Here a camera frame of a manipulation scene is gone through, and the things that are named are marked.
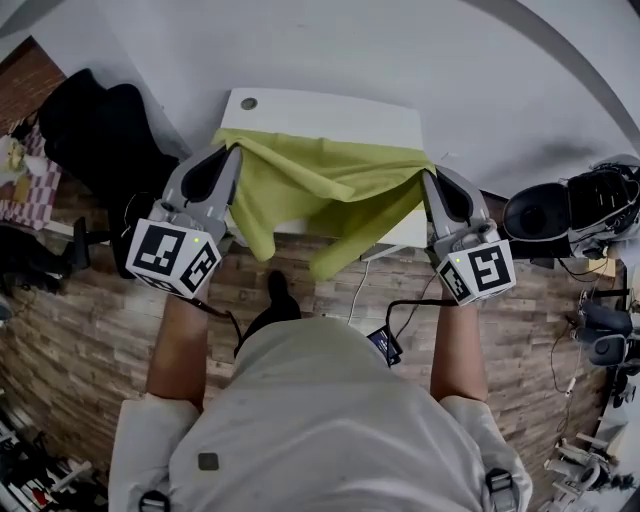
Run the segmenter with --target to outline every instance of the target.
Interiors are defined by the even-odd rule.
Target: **robotic arm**
[[[240,149],[224,145],[180,164],[149,218],[138,222],[127,269],[150,286],[192,299],[221,260],[217,247],[241,166]],[[509,242],[500,240],[480,191],[445,167],[422,171],[421,181],[434,228],[426,251],[456,301],[514,286]]]

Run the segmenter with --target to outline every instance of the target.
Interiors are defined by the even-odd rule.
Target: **cable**
[[[600,231],[594,231],[593,233],[587,233],[583,237],[578,238],[577,240],[574,240],[573,242],[569,242],[569,244],[579,244],[580,242],[582,242],[583,240],[586,240],[587,238],[594,237],[596,235],[599,235],[600,233],[605,233],[607,231],[609,231],[609,228],[604,228],[604,229],[601,229]]]
[[[556,340],[553,342],[553,347],[551,347],[551,374],[553,375],[553,387],[556,389],[556,391],[558,393],[562,393],[563,395],[566,395],[566,391],[562,391],[559,387],[558,387],[558,382],[556,380],[556,372],[555,369],[553,368],[553,352],[556,349],[556,346],[558,345],[558,342],[564,337],[564,335],[567,332],[567,329],[569,328],[569,322],[567,321],[567,325],[565,326],[564,330],[562,331],[562,333],[560,334],[560,336],[558,336],[556,338]],[[580,343],[580,348],[578,349],[578,357],[576,359],[576,367],[573,371],[573,377],[571,378],[571,381],[573,381],[573,379],[576,378],[576,375],[578,375],[578,368],[580,368],[580,357],[582,356],[582,343]],[[571,394],[569,394],[568,397],[568,401],[567,401],[567,407],[565,409],[565,416],[564,418],[562,418],[562,420],[560,421],[560,423],[558,423],[558,426],[556,428],[556,432],[558,432],[560,434],[560,436],[563,436],[564,433],[567,431],[567,428],[569,427],[569,421],[571,419],[571,405],[573,404],[573,392]]]
[[[427,282],[427,284],[425,285],[424,289],[422,290],[422,293],[420,294],[420,300],[424,299],[424,294],[427,293],[427,288],[429,288],[429,285],[431,284],[431,282],[435,279],[435,277],[438,274],[433,274],[431,276],[431,279],[429,279],[429,281]],[[405,327],[407,325],[409,325],[409,322],[411,322],[411,319],[413,318],[413,314],[416,312],[416,309],[418,309],[420,307],[420,304],[416,304],[415,306],[413,306],[413,309],[411,310],[411,313],[409,314],[409,318],[407,318],[407,321],[404,323],[404,325],[402,327],[400,327],[400,330],[396,333],[395,337],[396,340],[400,337],[400,335],[402,334],[402,331],[404,331]]]
[[[580,282],[580,283],[595,283],[596,281],[598,281],[600,279],[600,277],[602,276],[602,274],[599,274],[598,277],[596,277],[595,279],[588,279],[588,280],[584,280],[584,279],[578,279],[576,276],[586,276],[587,274],[592,274],[594,273],[596,270],[600,270],[601,268],[604,267],[604,271],[602,272],[604,274],[604,272],[606,272],[607,269],[607,265],[609,264],[609,259],[607,259],[607,261],[600,265],[598,268],[594,268],[593,270],[589,270],[587,272],[572,272],[571,270],[569,270],[569,268],[565,265],[564,261],[562,261],[560,258],[556,258],[558,260],[558,263],[560,263],[560,266],[562,268],[564,268],[567,273],[573,277],[576,281]]]
[[[567,325],[565,325],[564,330],[562,331],[562,333],[560,334],[560,336],[558,336],[556,338],[556,341],[553,342],[553,346],[551,347],[551,374],[553,375],[553,387],[556,388],[556,391],[558,393],[562,393],[564,394],[564,391],[562,391],[559,387],[558,387],[558,381],[556,380],[556,371],[553,368],[553,352],[556,349],[556,346],[558,345],[558,342],[564,337],[564,335],[567,333],[567,329],[569,329],[569,322],[567,322]]]
[[[423,300],[394,300],[389,307],[387,307],[387,315],[384,321],[384,329],[387,335],[387,366],[391,367],[391,361],[389,359],[389,345],[392,341],[395,341],[395,336],[391,332],[391,326],[389,324],[389,319],[391,318],[391,310],[399,306],[401,304],[416,304],[418,306],[457,306],[458,303],[455,300],[436,300],[436,299],[423,299]]]
[[[611,288],[609,288],[609,291],[613,290],[616,287],[616,273],[617,273],[617,268],[616,268],[616,262],[613,262],[613,278],[611,279]]]
[[[356,307],[356,300],[358,300],[358,295],[360,294],[360,290],[362,290],[362,285],[364,285],[365,280],[367,279],[367,275],[369,275],[369,263],[371,260],[367,261],[367,266],[364,269],[364,276],[362,276],[362,281],[360,281],[360,286],[356,290],[356,294],[353,296],[353,302],[351,303],[351,312],[349,313],[349,320],[347,320],[347,325],[351,324],[351,318],[353,317],[353,310]]]
[[[238,335],[238,343],[242,341],[242,332],[240,331],[240,326],[238,325],[238,322],[236,322],[236,319],[231,313],[231,311],[225,311],[224,313],[221,313],[217,309],[212,308],[208,304],[205,304],[200,299],[196,299],[195,297],[192,299],[187,299],[186,297],[181,297],[180,295],[176,295],[176,297],[178,297],[179,299],[182,299],[185,302],[188,302],[192,306],[195,306],[198,309],[201,309],[202,311],[205,311],[206,313],[209,313],[210,315],[217,316],[218,318],[230,319],[231,322],[233,323],[233,327],[236,330],[236,334]]]
[[[630,297],[629,297],[629,307],[627,308],[627,313],[629,313],[629,312],[633,309],[633,306],[634,306],[635,304],[637,304],[637,302],[636,302],[636,294],[635,294],[635,291],[634,291],[634,289],[633,289],[633,286],[632,286],[632,287],[631,287],[631,289],[629,290],[629,294],[630,294]]]

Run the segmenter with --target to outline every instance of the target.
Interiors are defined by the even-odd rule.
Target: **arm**
[[[205,300],[209,283],[198,298]],[[208,315],[169,295],[147,374],[147,393],[186,400],[202,410],[207,373]]]
[[[446,289],[442,295],[452,298]],[[475,304],[440,308],[431,395],[475,441],[485,468],[511,473],[519,492],[518,512],[526,511],[533,492],[531,478],[518,454],[505,443],[485,403],[489,388]],[[488,487],[482,489],[483,509],[493,510]]]
[[[206,297],[209,284],[199,294]],[[111,459],[111,510],[138,510],[142,495],[169,495],[169,461],[202,410],[207,314],[169,295],[147,374],[147,394],[125,400]]]
[[[452,298],[446,289],[442,297]],[[431,395],[438,402],[448,396],[487,401],[489,388],[475,304],[440,308]]]

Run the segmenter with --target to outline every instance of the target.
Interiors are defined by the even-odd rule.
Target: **table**
[[[248,104],[254,107],[247,109]],[[221,128],[286,133],[314,139],[324,137],[338,142],[424,151],[417,110],[333,94],[284,89],[233,89]],[[244,239],[228,212],[225,221],[236,241],[243,244]],[[361,260],[370,261],[404,247],[426,247],[427,224],[421,204],[378,241],[390,247],[374,247]],[[307,219],[297,219],[280,224],[275,232],[306,234],[307,226]]]

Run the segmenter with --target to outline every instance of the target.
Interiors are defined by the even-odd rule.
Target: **strap buckle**
[[[139,512],[170,512],[171,503],[160,491],[145,492],[138,502]]]
[[[511,473],[494,468],[487,473],[485,482],[495,512],[518,512],[518,500]]]

